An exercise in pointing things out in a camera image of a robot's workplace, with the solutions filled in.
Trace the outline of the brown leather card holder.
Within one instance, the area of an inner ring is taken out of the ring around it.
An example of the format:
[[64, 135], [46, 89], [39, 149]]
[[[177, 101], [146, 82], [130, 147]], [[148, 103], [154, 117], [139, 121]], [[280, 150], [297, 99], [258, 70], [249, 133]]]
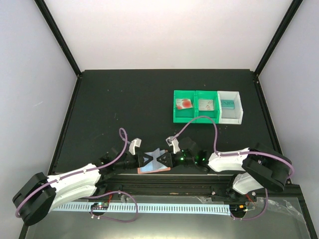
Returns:
[[159, 148], [153, 152], [146, 152], [146, 155], [153, 158], [146, 166], [138, 168], [138, 174], [155, 173], [162, 171], [170, 171], [170, 167], [166, 167], [162, 163], [157, 162], [157, 158], [165, 154], [165, 150]]

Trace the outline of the white flower card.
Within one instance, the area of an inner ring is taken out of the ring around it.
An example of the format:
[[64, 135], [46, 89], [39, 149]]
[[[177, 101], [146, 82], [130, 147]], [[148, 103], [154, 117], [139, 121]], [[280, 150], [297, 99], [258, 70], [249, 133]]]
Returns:
[[214, 111], [214, 100], [212, 99], [199, 99], [198, 100], [199, 111]]

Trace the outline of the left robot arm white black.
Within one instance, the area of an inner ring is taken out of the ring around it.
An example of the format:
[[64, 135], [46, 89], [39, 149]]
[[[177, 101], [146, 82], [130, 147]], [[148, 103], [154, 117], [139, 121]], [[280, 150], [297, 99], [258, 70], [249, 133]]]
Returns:
[[14, 195], [15, 216], [26, 226], [43, 220], [53, 209], [81, 198], [101, 199], [107, 193], [104, 181], [128, 169], [144, 167], [153, 160], [148, 154], [136, 151], [107, 152], [93, 163], [63, 174], [46, 176], [34, 174]]

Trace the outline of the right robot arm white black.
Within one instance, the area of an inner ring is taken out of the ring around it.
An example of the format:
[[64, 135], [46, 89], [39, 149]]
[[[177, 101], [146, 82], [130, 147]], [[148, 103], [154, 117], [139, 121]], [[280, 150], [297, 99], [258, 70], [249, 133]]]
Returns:
[[283, 192], [294, 171], [289, 159], [260, 143], [237, 151], [210, 152], [189, 137], [167, 141], [173, 150], [156, 157], [166, 167], [184, 165], [206, 173], [231, 172], [227, 187], [213, 189], [215, 196], [230, 202], [244, 201], [246, 195], [262, 188]]

